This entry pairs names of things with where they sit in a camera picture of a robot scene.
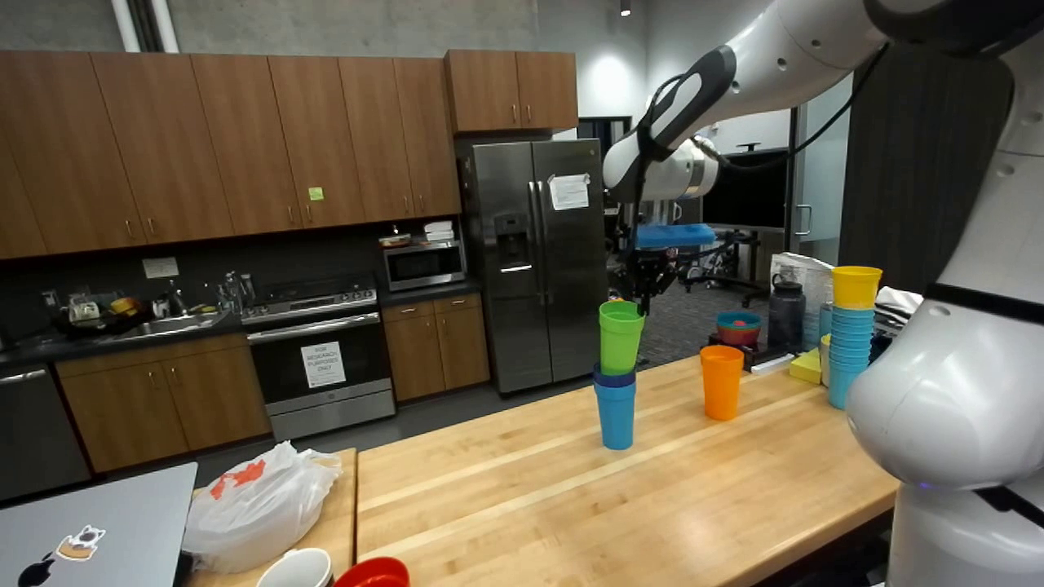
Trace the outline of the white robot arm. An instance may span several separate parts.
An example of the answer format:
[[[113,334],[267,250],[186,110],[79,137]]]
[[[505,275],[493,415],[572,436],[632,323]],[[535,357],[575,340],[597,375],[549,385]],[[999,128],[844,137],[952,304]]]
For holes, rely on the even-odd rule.
[[[929,214],[947,264],[844,401],[896,479],[886,587],[1044,587],[1044,0],[766,0],[660,84],[604,184],[636,201],[694,129],[799,105],[886,49],[1011,74],[972,192]]]

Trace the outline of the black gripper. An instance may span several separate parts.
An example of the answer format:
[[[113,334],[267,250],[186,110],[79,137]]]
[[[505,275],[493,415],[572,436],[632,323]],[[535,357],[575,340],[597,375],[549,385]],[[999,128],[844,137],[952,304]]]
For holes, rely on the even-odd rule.
[[[668,250],[627,250],[619,297],[632,300],[640,313],[650,313],[650,304],[668,290],[688,272],[692,259],[677,248]]]

